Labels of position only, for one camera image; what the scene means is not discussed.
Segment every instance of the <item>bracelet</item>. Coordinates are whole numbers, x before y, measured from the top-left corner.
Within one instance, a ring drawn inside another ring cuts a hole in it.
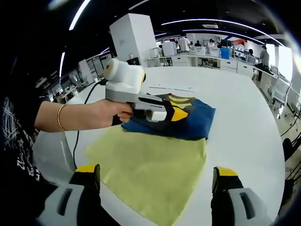
[[[61,123],[60,123],[60,114],[61,114],[61,110],[63,109],[63,107],[65,107],[66,105],[62,105],[61,107],[60,107],[60,109],[58,110],[58,112],[57,112],[57,124],[59,125],[59,127],[62,129],[62,130],[64,130],[64,131],[67,131],[62,125],[61,125]]]

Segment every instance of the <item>folded blue garment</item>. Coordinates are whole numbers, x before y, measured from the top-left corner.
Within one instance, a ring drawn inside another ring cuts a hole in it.
[[[149,122],[146,119],[132,117],[129,122],[121,126],[131,132],[149,133],[185,140],[198,140],[204,137],[208,139],[215,108],[195,98],[177,97],[172,94],[158,95],[158,97],[172,101],[180,107],[183,105],[183,110],[188,113],[188,117],[175,122]]]

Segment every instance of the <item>yellow-green cloth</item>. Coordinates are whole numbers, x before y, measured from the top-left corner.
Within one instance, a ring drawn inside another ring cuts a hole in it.
[[[86,150],[101,180],[126,205],[160,226],[183,211],[206,161],[205,139],[187,141],[108,129]]]

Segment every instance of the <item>round white table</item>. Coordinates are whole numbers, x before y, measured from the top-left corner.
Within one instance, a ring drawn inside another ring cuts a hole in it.
[[[175,225],[211,225],[210,202],[215,166],[236,171],[243,186],[259,195],[267,206],[268,216],[274,220],[284,190],[284,154],[273,115],[252,80],[239,74],[196,67],[153,67],[146,68],[145,72],[146,81],[142,91],[153,95],[173,93],[182,97],[196,97],[216,108],[206,142],[204,170]],[[69,104],[84,103],[91,88],[92,85],[70,100]],[[88,103],[104,97],[105,86],[98,86]],[[77,166],[88,164],[83,154],[85,147],[105,131],[96,129],[80,132],[75,153]],[[66,132],[66,137],[73,150],[76,132]],[[104,184],[101,184],[101,199],[102,206],[122,226],[155,225],[126,206]]]

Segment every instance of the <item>black t-shirt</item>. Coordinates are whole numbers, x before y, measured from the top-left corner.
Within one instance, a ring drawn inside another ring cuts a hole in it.
[[[34,222],[54,191],[34,166],[32,139],[34,122],[42,103],[25,84],[12,84],[2,94],[1,167],[2,207],[10,222]]]

